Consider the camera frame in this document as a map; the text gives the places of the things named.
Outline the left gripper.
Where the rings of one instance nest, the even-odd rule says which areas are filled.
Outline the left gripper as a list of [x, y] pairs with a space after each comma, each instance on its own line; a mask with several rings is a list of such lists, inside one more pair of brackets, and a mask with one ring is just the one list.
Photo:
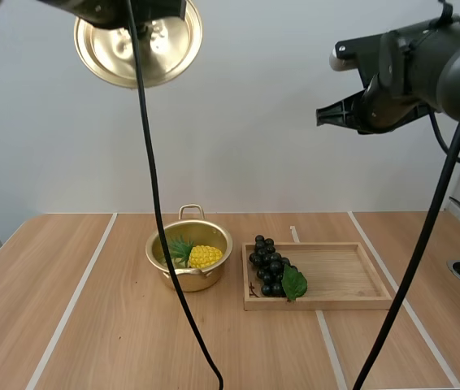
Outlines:
[[184, 0], [54, 0], [42, 1], [42, 3], [66, 11], [102, 29], [126, 28], [129, 11], [132, 11], [137, 27], [153, 20], [169, 17], [183, 20], [186, 12], [186, 1]]

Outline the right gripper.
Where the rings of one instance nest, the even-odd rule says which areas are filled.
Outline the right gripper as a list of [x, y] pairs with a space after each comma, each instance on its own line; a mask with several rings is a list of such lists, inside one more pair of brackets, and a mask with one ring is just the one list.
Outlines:
[[363, 92], [317, 109], [315, 118], [317, 126], [328, 124], [371, 135], [392, 132], [428, 112], [428, 105], [419, 99], [407, 95], [394, 97], [377, 73]]

